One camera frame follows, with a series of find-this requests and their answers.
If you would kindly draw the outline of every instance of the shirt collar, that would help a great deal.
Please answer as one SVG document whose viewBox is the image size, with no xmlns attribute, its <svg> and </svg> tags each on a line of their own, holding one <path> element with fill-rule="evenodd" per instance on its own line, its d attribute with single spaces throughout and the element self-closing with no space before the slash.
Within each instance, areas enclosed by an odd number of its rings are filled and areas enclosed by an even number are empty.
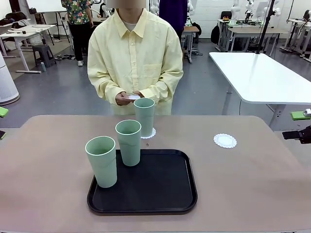
<svg viewBox="0 0 311 233">
<path fill-rule="evenodd" d="M 148 17 L 147 10 L 143 9 L 142 14 L 139 18 L 139 21 L 133 30 L 133 32 L 135 32 L 141 38 L 144 37 L 147 17 Z M 119 35 L 122 38 L 125 35 L 125 33 L 128 31 L 128 29 L 126 28 L 122 19 L 120 18 L 118 11 L 115 11 L 115 13 L 114 13 L 114 20 L 115 20 L 115 23 L 117 25 L 117 30 L 119 32 Z"/>
</svg>

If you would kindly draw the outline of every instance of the person in floral shirt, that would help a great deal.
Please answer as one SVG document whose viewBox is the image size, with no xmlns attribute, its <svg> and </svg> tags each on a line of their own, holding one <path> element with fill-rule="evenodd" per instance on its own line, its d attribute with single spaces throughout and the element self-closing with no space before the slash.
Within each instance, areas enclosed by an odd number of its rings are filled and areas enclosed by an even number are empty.
<svg viewBox="0 0 311 233">
<path fill-rule="evenodd" d="M 94 26 L 89 0 L 61 0 L 67 9 L 69 28 L 78 66 L 83 66 L 82 48 L 88 48 L 91 28 Z"/>
</svg>

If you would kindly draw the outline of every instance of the black tray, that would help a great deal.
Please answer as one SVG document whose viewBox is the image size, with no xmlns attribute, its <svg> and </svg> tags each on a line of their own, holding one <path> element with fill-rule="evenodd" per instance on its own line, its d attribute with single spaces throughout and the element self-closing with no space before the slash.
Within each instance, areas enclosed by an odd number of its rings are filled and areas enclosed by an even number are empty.
<svg viewBox="0 0 311 233">
<path fill-rule="evenodd" d="M 118 181 L 101 188 L 94 177 L 87 203 L 101 214 L 184 214 L 198 199 L 189 157 L 179 150 L 141 150 L 140 163 L 125 166 L 117 152 Z"/>
</svg>

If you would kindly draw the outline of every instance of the person in yellow shirt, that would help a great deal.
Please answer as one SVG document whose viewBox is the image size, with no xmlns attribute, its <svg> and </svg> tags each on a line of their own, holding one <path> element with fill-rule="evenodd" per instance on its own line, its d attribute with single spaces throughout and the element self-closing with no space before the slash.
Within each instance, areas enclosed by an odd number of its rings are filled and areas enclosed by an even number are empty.
<svg viewBox="0 0 311 233">
<path fill-rule="evenodd" d="M 141 6 L 141 0 L 113 5 L 115 14 L 94 31 L 88 48 L 88 77 L 116 115 L 135 114 L 130 94 L 155 101 L 157 115 L 170 115 L 183 76 L 179 38 L 170 24 Z"/>
</svg>

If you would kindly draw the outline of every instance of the hand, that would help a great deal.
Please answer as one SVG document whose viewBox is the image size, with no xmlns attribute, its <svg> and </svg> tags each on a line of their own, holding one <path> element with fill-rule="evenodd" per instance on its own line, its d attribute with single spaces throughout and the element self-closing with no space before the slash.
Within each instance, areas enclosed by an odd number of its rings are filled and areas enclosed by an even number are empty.
<svg viewBox="0 0 311 233">
<path fill-rule="evenodd" d="M 140 91 L 134 91 L 135 95 L 139 95 L 141 98 L 145 98 Z"/>
<path fill-rule="evenodd" d="M 129 103 L 133 102 L 132 100 L 127 100 L 125 98 L 128 98 L 128 95 L 126 92 L 121 92 L 116 95 L 116 103 L 119 106 L 125 106 L 128 105 Z"/>
</svg>

